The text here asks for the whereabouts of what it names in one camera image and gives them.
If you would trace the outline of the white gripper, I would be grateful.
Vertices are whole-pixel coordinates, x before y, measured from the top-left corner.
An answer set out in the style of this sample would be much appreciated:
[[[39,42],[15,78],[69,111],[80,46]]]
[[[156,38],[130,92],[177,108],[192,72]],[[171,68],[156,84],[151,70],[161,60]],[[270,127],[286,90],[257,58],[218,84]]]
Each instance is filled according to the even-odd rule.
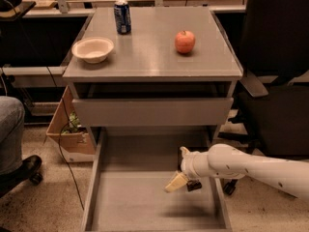
[[[210,174],[208,154],[201,152],[190,152],[186,147],[180,148],[182,153],[181,171],[177,171],[165,186],[164,191],[173,192],[185,186],[189,179],[207,177]]]

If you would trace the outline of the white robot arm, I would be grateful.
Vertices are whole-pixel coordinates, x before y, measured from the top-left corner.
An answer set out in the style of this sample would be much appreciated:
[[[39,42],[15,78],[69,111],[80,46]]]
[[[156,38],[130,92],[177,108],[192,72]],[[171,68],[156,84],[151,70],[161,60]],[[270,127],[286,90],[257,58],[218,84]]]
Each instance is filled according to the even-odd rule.
[[[227,144],[215,144],[206,152],[182,152],[181,170],[164,188],[172,192],[204,177],[239,179],[249,176],[299,199],[309,200],[309,163],[249,155]]]

